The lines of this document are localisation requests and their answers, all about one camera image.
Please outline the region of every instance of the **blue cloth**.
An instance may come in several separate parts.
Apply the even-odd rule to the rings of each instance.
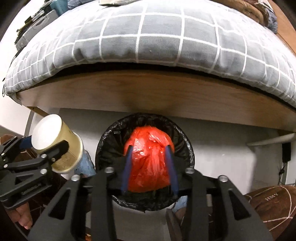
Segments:
[[[23,138],[20,142],[20,149],[21,150],[26,150],[29,148],[32,148],[32,136],[28,136],[26,138]]]
[[[267,28],[270,29],[273,33],[277,34],[277,29],[278,29],[277,17],[274,14],[274,12],[270,10],[268,7],[265,9],[269,14]]]
[[[74,174],[83,174],[85,177],[90,177],[96,174],[91,157],[86,150],[83,151],[81,160],[74,170]]]
[[[68,0],[68,8],[69,9],[73,9],[76,8],[82,4],[88,3],[88,2],[92,2],[94,0]]]
[[[172,209],[173,213],[177,212],[179,209],[187,206],[187,198],[188,196],[182,196],[176,202],[174,208]]]

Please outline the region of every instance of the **white lid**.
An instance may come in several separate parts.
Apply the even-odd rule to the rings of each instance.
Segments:
[[[35,127],[32,134],[32,146],[36,150],[49,147],[59,135],[62,119],[56,114],[44,117]]]

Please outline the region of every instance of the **white wall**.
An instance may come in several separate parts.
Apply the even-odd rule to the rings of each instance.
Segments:
[[[10,24],[5,35],[0,42],[0,88],[2,90],[4,82],[3,78],[10,66],[12,58],[17,53],[14,42],[17,37],[16,30],[24,25],[24,21],[37,12],[42,6],[44,0],[31,0],[21,11],[17,14],[15,19]],[[10,97],[0,96],[0,125],[3,127],[24,135],[26,124],[30,110],[24,106],[15,103]]]

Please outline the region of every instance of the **human hand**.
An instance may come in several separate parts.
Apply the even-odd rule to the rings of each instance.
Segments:
[[[32,216],[30,213],[29,203],[16,208],[12,211],[6,211],[10,219],[15,223],[19,222],[25,229],[30,229],[33,225]]]

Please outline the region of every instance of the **gray blanket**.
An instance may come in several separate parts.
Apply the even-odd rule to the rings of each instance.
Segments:
[[[231,78],[296,107],[296,58],[270,30],[209,0],[98,1],[41,30],[13,61],[5,93],[15,97],[60,70],[96,62],[180,66]]]

